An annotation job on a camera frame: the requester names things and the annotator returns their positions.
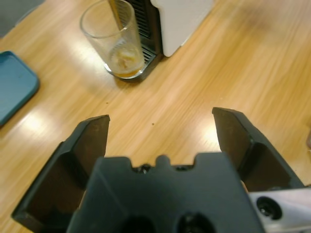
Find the clear glass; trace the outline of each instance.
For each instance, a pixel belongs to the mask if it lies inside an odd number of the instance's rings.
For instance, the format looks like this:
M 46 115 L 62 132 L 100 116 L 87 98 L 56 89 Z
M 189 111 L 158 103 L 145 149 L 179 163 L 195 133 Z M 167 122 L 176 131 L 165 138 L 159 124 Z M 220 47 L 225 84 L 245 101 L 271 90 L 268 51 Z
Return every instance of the clear glass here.
M 82 15 L 80 27 L 115 76 L 132 78 L 143 71 L 134 8 L 123 0 L 102 0 Z

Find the mounting hole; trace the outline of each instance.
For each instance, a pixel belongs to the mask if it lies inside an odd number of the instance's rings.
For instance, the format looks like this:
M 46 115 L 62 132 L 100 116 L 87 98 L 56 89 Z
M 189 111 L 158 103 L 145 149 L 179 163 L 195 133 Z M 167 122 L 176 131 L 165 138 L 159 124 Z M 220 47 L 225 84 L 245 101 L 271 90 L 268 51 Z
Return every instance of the mounting hole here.
M 134 168 L 134 171 L 141 174 L 146 174 L 151 169 L 150 164 L 143 164 L 140 167 Z
M 282 218 L 281 207 L 275 200 L 268 197 L 260 197 L 257 199 L 256 205 L 264 216 L 272 220 L 279 220 Z
M 146 217 L 131 217 L 123 225 L 121 233 L 155 233 L 155 228 Z
M 211 222 L 202 214 L 186 214 L 178 223 L 178 233 L 216 233 Z

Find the wooden table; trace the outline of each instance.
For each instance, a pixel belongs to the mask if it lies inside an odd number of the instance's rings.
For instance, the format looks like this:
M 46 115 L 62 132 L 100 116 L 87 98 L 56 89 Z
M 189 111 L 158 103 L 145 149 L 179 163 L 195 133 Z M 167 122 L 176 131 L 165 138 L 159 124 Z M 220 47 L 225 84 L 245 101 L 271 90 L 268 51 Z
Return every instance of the wooden table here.
M 0 232 L 53 150 L 82 120 L 109 114 L 107 156 L 133 165 L 219 150 L 214 106 L 239 110 L 311 183 L 311 1 L 219 0 L 141 84 L 109 75 L 79 29 L 96 0 L 47 0 L 0 41 L 38 75 L 38 93 L 0 130 Z

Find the blue tray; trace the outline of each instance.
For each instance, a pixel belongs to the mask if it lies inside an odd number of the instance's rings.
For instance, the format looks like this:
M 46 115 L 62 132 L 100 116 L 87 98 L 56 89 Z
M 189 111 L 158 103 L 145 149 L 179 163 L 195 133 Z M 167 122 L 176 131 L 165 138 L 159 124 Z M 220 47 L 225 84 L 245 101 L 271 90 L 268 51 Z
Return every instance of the blue tray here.
M 0 125 L 25 104 L 38 90 L 36 74 L 14 53 L 0 53 Z

